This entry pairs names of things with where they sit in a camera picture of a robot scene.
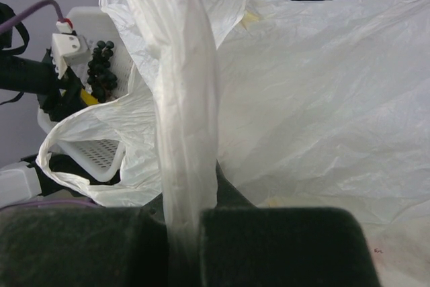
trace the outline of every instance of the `bunch of grapes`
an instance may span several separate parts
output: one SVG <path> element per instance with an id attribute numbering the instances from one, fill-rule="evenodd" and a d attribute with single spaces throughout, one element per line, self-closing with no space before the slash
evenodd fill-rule
<path id="1" fill-rule="evenodd" d="M 97 42 L 93 51 L 93 59 L 88 62 L 88 84 L 91 86 L 91 95 L 101 104 L 111 96 L 111 92 L 118 86 L 118 78 L 110 70 L 109 59 L 113 57 L 112 49 L 115 44 L 110 40 Z"/>

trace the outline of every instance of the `black cylinder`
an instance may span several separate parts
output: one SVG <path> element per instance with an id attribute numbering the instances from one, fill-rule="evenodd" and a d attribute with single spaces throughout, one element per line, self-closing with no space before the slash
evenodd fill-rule
<path id="1" fill-rule="evenodd" d="M 46 95 L 55 83 L 54 67 L 50 64 L 0 56 L 0 89 Z"/>

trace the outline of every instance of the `basket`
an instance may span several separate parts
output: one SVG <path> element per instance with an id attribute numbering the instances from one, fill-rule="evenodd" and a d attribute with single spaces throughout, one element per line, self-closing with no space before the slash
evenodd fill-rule
<path id="1" fill-rule="evenodd" d="M 87 39 L 91 50 L 96 46 L 98 40 L 111 40 L 115 43 L 114 56 L 110 62 L 111 71 L 118 78 L 118 87 L 112 94 L 114 97 L 127 94 L 128 77 L 134 63 L 109 15 L 98 7 L 75 7 L 67 17 L 73 22 L 76 32 Z M 87 65 L 73 66 L 72 69 L 87 86 Z M 50 121 L 48 114 L 41 109 L 38 111 L 38 123 L 46 133 L 49 133 L 56 125 L 56 122 Z M 125 152 L 124 145 L 116 140 L 60 141 L 58 145 L 100 182 L 107 182 L 115 176 Z"/>

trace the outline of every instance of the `black strap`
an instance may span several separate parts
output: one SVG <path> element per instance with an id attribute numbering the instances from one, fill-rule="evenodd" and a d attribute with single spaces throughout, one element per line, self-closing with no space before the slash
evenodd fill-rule
<path id="1" fill-rule="evenodd" d="M 1 102 L 0 106 L 2 106 L 3 104 L 12 104 L 13 102 L 16 102 L 19 99 L 21 99 L 23 95 L 24 95 L 24 92 L 19 92 L 13 99 Z"/>
<path id="2" fill-rule="evenodd" d="M 2 5 L 4 5 L 4 7 L 7 8 L 7 11 L 9 12 L 8 13 L 9 19 L 13 16 L 16 16 L 16 14 L 13 12 L 12 8 L 10 8 L 8 5 L 5 5 L 5 4 L 2 4 Z M 23 23 L 18 23 L 17 25 L 15 25 L 15 28 L 19 32 L 19 34 L 20 34 L 20 36 L 24 42 L 24 45 L 17 47 L 17 48 L 13 48 L 11 50 L 1 50 L 0 56 L 20 55 L 26 51 L 27 46 L 28 46 L 28 42 L 30 41 L 30 35 L 28 34 L 27 28 L 24 26 Z"/>

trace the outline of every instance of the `gray wall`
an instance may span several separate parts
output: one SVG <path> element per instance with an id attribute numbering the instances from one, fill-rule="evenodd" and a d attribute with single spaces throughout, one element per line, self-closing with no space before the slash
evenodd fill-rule
<path id="1" fill-rule="evenodd" d="M 39 0 L 0 0 L 16 13 Z M 97 5 L 98 0 L 56 0 L 66 15 L 72 7 Z M 55 32 L 56 15 L 52 7 L 45 7 L 24 21 L 30 33 L 30 45 L 23 57 L 40 60 L 50 46 Z M 15 92 L 0 90 L 0 101 L 11 99 Z M 35 95 L 25 94 L 15 104 L 0 106 L 0 167 L 18 161 L 20 157 L 37 153 L 45 134 L 37 124 Z"/>

